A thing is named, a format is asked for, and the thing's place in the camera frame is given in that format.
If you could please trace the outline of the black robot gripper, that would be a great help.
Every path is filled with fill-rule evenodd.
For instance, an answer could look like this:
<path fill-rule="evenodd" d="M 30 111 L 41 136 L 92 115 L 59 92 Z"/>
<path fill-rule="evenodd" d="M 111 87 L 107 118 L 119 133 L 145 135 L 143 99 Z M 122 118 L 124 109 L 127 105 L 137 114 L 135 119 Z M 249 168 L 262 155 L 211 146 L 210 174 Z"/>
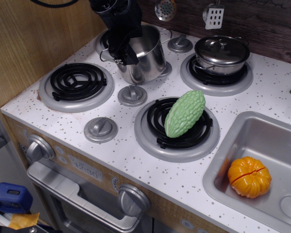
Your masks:
<path fill-rule="evenodd" d="M 137 65 L 138 57 L 129 44 L 143 35 L 142 11 L 135 0 L 91 0 L 91 9 L 109 30 L 109 55 L 120 65 Z"/>

